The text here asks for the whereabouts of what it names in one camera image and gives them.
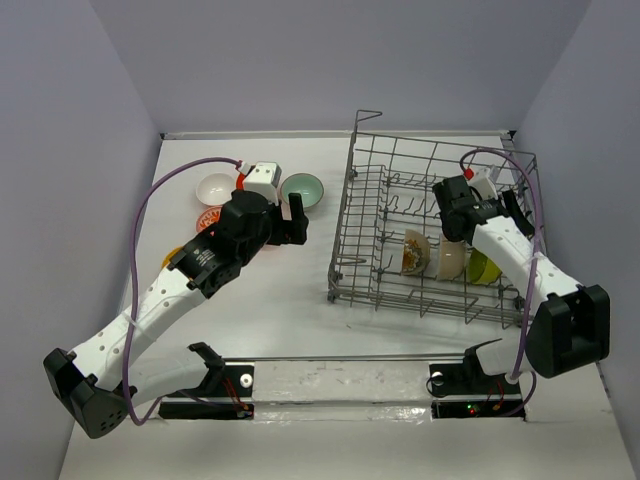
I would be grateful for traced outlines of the yellow bowl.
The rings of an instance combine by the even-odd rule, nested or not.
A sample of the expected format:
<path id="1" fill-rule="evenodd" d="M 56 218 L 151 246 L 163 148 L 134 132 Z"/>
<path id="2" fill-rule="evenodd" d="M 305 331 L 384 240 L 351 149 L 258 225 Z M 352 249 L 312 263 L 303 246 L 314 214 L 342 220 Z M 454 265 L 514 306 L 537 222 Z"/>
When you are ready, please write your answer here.
<path id="1" fill-rule="evenodd" d="M 177 255 L 180 251 L 182 250 L 181 247 L 177 247 L 174 250 L 172 250 L 171 252 L 169 252 L 166 257 L 164 258 L 163 262 L 162 262 L 162 268 L 165 268 L 166 266 L 169 265 L 169 263 L 171 262 L 172 258 Z"/>

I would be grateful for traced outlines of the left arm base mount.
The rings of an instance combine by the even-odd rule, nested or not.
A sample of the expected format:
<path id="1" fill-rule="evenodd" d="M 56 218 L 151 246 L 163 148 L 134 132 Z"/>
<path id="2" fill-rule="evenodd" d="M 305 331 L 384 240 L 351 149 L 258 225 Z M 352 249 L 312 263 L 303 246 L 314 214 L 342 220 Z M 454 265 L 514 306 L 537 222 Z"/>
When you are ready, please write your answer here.
<path id="1" fill-rule="evenodd" d="M 206 374 L 197 387 L 166 396 L 158 416 L 164 420 L 252 420 L 255 366 L 228 363 L 203 342 L 188 349 L 201 359 Z"/>

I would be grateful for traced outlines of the grey wire dish rack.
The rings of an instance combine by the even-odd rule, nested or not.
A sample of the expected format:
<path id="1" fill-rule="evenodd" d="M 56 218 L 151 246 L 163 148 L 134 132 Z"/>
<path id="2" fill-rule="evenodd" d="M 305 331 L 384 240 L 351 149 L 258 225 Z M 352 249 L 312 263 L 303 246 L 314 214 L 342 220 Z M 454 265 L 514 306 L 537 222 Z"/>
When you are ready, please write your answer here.
<path id="1" fill-rule="evenodd" d="M 447 315 L 502 328 L 521 321 L 524 295 L 505 277 L 474 285 L 468 272 L 436 279 L 442 236 L 435 183 L 461 172 L 495 166 L 499 192 L 511 189 L 526 218 L 534 216 L 526 175 L 539 180 L 535 154 L 518 151 L 504 132 L 492 146 L 473 137 L 453 142 L 421 133 L 373 129 L 381 117 L 359 109 L 350 137 L 345 178 L 328 273 L 328 298 L 375 309 L 394 308 L 424 315 Z M 404 232 L 420 232 L 430 244 L 430 263 L 421 275 L 401 274 Z"/>

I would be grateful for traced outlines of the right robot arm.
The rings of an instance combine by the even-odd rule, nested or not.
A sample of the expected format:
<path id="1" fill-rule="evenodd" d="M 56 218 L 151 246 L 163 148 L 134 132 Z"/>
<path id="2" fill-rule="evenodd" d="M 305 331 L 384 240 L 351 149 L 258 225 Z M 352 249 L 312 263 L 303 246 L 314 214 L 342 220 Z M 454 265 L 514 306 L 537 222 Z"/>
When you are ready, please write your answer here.
<path id="1" fill-rule="evenodd" d="M 468 390 L 486 390 L 497 375 L 553 378 L 608 357 L 608 293 L 583 285 L 538 251 L 535 229 L 511 191 L 480 199 L 459 175 L 436 183 L 433 193 L 444 236 L 485 255 L 525 297 L 523 339 L 498 339 L 466 351 L 460 379 Z"/>

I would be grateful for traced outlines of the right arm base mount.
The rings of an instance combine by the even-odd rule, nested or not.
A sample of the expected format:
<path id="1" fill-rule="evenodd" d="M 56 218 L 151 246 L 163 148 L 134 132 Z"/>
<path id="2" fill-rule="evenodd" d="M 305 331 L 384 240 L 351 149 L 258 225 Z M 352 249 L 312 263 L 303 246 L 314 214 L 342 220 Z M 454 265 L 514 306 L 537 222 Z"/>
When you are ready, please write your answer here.
<path id="1" fill-rule="evenodd" d="M 466 349 L 460 361 L 429 365 L 425 388 L 432 397 L 434 420 L 526 419 L 520 385 L 508 383 L 501 374 L 487 375 L 482 370 L 477 358 L 482 345 Z"/>

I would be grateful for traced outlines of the beige painted ceramic bowl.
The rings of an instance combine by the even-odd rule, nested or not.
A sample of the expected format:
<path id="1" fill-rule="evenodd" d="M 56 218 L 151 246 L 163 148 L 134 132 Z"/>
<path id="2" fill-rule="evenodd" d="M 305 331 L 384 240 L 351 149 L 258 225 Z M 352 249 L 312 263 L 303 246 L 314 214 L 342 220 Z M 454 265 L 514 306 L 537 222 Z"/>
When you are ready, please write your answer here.
<path id="1" fill-rule="evenodd" d="M 421 275 L 430 263 L 430 244 L 426 236 L 415 230 L 404 232 L 401 274 Z"/>

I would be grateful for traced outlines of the lime green bowl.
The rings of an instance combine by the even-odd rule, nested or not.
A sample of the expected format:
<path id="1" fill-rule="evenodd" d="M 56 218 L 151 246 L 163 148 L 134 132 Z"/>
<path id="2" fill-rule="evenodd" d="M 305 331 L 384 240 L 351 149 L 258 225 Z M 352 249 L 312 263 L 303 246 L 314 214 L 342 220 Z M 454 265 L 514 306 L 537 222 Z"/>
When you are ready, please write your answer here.
<path id="1" fill-rule="evenodd" d="M 473 249 L 467 267 L 468 279 L 474 285 L 489 285 L 497 281 L 502 271 L 482 252 Z"/>

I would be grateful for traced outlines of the red white patterned bowl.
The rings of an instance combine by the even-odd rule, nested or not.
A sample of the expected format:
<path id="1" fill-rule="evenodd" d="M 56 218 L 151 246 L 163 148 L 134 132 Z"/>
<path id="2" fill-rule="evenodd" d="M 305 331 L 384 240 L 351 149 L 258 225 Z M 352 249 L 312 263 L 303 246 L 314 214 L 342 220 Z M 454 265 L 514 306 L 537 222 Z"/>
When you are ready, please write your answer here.
<path id="1" fill-rule="evenodd" d="M 221 208 L 219 206 L 213 206 L 201 213 L 196 221 L 196 232 L 200 233 L 210 225 L 217 223 L 219 221 L 220 212 Z"/>

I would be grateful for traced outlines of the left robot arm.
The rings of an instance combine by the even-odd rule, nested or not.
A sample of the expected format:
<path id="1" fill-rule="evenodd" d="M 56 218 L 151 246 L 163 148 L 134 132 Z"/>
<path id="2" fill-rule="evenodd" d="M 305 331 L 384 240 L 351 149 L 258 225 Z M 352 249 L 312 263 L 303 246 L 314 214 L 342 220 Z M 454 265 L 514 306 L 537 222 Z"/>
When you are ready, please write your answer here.
<path id="1" fill-rule="evenodd" d="M 233 192 L 218 221 L 182 246 L 145 291 L 132 288 L 130 307 L 89 340 L 45 357 L 55 397 L 89 438 L 107 435 L 125 419 L 141 424 L 138 405 L 177 392 L 209 395 L 226 383 L 223 358 L 203 342 L 132 367 L 173 324 L 238 278 L 264 246 L 306 242 L 301 195 L 290 194 L 288 205 L 291 217 L 284 219 L 280 203 Z"/>

